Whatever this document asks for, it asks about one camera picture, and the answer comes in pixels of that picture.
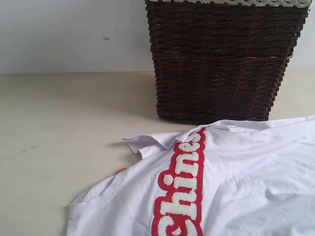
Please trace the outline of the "small orange tag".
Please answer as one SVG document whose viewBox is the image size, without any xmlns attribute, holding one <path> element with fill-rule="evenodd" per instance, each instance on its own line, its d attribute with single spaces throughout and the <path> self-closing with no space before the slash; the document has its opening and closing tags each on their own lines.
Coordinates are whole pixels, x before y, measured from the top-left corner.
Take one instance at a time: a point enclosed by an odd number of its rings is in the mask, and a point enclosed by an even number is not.
<svg viewBox="0 0 315 236">
<path fill-rule="evenodd" d="M 118 174 L 118 173 L 120 173 L 120 172 L 125 171 L 126 169 L 127 169 L 126 167 L 122 167 L 122 168 L 120 168 L 119 170 L 117 170 L 117 174 Z"/>
</svg>

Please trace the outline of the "dark brown wicker basket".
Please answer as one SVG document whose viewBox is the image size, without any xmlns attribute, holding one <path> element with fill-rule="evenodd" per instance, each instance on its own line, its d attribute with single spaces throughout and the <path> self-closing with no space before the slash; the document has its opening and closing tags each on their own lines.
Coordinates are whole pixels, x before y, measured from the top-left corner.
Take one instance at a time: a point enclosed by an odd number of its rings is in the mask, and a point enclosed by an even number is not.
<svg viewBox="0 0 315 236">
<path fill-rule="evenodd" d="M 266 121 L 309 10 L 146 1 L 158 116 Z"/>
</svg>

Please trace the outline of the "white t-shirt red lettering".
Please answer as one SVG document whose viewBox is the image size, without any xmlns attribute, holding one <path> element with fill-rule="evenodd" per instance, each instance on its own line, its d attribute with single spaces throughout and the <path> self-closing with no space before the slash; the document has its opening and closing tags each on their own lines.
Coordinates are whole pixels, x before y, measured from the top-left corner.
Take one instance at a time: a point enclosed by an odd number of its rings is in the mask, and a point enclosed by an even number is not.
<svg viewBox="0 0 315 236">
<path fill-rule="evenodd" d="M 312 236 L 315 118 L 127 140 L 135 165 L 69 206 L 69 236 Z"/>
</svg>

